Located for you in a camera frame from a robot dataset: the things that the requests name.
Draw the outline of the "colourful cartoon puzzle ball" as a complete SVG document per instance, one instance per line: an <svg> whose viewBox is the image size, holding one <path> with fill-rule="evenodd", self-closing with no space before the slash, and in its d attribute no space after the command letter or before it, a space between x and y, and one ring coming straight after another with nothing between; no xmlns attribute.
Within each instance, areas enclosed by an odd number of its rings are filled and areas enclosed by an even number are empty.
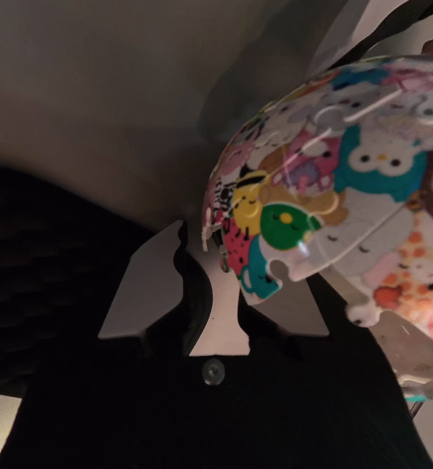
<svg viewBox="0 0 433 469"><path fill-rule="evenodd" d="M241 293L280 290L270 264L321 275L405 398L433 400L433 56L354 62L269 103L220 155L201 227L208 207Z"/></svg>

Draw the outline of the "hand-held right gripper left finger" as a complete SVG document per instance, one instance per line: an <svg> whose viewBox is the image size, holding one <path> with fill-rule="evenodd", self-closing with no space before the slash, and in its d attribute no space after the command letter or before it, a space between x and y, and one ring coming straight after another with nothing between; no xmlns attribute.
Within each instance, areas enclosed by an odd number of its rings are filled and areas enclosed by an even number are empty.
<svg viewBox="0 0 433 469"><path fill-rule="evenodd" d="M131 256L98 333L103 341L138 338L189 356L213 304L210 279L187 252L188 224L178 220Z"/></svg>

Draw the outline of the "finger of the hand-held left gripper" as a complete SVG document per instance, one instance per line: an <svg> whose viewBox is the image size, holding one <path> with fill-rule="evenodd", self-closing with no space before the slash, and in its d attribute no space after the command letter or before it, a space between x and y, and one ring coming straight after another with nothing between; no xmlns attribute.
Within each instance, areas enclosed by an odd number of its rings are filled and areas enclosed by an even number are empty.
<svg viewBox="0 0 433 469"><path fill-rule="evenodd" d="M347 1L320 42L311 70L355 62L378 42L433 15L431 1Z"/></svg>

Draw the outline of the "black quilted wrist rest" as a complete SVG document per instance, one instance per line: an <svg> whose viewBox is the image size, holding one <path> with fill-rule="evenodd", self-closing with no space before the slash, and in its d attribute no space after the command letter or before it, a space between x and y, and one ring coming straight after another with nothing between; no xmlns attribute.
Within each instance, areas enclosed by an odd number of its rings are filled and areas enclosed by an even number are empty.
<svg viewBox="0 0 433 469"><path fill-rule="evenodd" d="M158 231L0 166L0 395L96 339L132 255Z"/></svg>

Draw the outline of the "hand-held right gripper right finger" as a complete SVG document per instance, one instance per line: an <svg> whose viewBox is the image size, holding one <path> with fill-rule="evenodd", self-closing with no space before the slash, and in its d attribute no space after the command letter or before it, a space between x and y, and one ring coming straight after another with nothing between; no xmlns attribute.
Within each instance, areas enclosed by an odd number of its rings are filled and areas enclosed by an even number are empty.
<svg viewBox="0 0 433 469"><path fill-rule="evenodd" d="M248 305L271 320L287 334L327 337L329 330L305 279L292 282L284 264L270 264L271 273L283 285L271 297L261 300L255 293L242 290Z"/></svg>

